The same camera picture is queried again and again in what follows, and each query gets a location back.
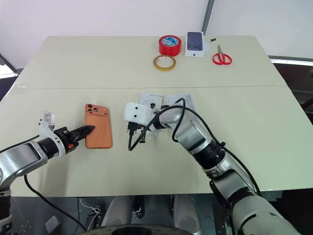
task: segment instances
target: black smartphone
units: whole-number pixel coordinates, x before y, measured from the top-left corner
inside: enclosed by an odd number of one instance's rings
[[[187,49],[188,50],[203,50],[201,33],[199,32],[187,33]]]

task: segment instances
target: orange phone case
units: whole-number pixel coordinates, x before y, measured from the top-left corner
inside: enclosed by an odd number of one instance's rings
[[[95,126],[86,137],[87,148],[111,148],[113,145],[110,113],[106,107],[86,104],[85,125]]]

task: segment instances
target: yellow tape roll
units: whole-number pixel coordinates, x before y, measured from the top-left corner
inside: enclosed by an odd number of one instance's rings
[[[169,66],[167,67],[161,66],[162,64],[166,64],[166,63],[168,63]],[[159,55],[153,60],[153,64],[158,70],[169,71],[169,70],[172,70],[176,66],[176,60],[174,57],[170,55]]]

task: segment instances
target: white wall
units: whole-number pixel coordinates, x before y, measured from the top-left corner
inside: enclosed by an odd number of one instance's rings
[[[184,35],[207,0],[0,0],[0,53],[23,68],[49,35]],[[215,0],[208,35],[255,35],[268,55],[313,58],[313,0]]]
[[[210,35],[254,35],[268,55],[313,58],[313,0],[215,0]]]
[[[207,0],[0,0],[0,53],[23,68],[49,35],[184,35]]]

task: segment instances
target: scissors blade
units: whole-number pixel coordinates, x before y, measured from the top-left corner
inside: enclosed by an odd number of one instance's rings
[[[217,45],[217,50],[219,51],[220,54],[223,54],[222,49],[220,47],[220,45]]]

